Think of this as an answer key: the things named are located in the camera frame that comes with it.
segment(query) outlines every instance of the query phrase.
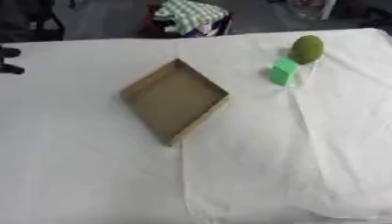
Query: table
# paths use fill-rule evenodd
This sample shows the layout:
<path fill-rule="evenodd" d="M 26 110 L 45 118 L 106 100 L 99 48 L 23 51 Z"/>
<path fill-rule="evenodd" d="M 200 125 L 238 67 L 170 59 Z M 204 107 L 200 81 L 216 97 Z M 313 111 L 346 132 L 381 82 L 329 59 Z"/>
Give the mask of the table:
<path fill-rule="evenodd" d="M 269 67 L 310 33 L 325 56 L 295 87 L 270 83 Z M 391 216 L 392 47 L 382 31 L 10 46 L 26 74 L 0 76 L 2 223 Z M 167 148 L 119 91 L 177 57 L 231 95 L 182 148 Z"/>

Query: black chair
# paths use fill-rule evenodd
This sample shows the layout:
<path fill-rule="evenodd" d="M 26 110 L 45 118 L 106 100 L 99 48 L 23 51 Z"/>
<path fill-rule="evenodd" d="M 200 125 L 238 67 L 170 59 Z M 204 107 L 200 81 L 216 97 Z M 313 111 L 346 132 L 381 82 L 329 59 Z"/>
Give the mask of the black chair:
<path fill-rule="evenodd" d="M 38 10 L 26 15 L 29 21 L 35 24 L 35 28 L 32 30 L 34 36 L 41 41 L 64 39 L 66 28 L 53 12 L 54 0 L 37 1 Z M 51 20 L 56 24 L 57 28 L 46 29 L 46 23 Z"/>

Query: gray floor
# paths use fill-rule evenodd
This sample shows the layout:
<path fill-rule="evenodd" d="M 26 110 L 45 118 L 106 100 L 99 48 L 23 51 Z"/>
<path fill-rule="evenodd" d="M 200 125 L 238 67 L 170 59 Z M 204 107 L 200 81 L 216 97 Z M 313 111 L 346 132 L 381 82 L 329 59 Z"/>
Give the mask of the gray floor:
<path fill-rule="evenodd" d="M 57 0 L 56 12 L 66 25 L 66 39 L 134 38 L 146 12 L 147 0 Z M 199 0 L 234 13 L 233 34 L 290 32 L 357 27 L 349 20 L 307 21 L 299 19 L 284 4 L 267 0 Z"/>

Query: white sheet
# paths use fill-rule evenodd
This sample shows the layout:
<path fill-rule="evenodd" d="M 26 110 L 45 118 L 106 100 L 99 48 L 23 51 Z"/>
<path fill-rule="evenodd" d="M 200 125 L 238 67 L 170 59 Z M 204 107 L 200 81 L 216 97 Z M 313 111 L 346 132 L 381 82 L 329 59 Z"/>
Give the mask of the white sheet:
<path fill-rule="evenodd" d="M 0 222 L 388 220 L 390 37 L 310 33 L 325 57 L 291 88 L 266 74 L 303 32 L 17 45 L 26 75 L 0 76 Z M 176 57 L 231 94 L 182 150 L 118 97 Z"/>
<path fill-rule="evenodd" d="M 231 93 L 227 107 L 185 140 L 186 198 L 200 217 L 392 217 L 390 37 L 317 34 L 324 58 L 303 66 L 288 88 L 271 84 L 266 68 L 303 33 L 181 45 L 185 61 Z"/>

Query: pile of clothes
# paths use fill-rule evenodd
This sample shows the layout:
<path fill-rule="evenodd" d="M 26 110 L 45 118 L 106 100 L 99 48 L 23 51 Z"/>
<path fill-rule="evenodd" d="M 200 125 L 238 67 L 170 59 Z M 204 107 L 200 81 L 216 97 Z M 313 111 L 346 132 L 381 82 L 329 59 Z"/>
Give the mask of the pile of clothes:
<path fill-rule="evenodd" d="M 164 32 L 183 37 L 219 36 L 231 23 L 228 11 L 221 7 L 187 0 L 164 2 L 153 20 Z"/>

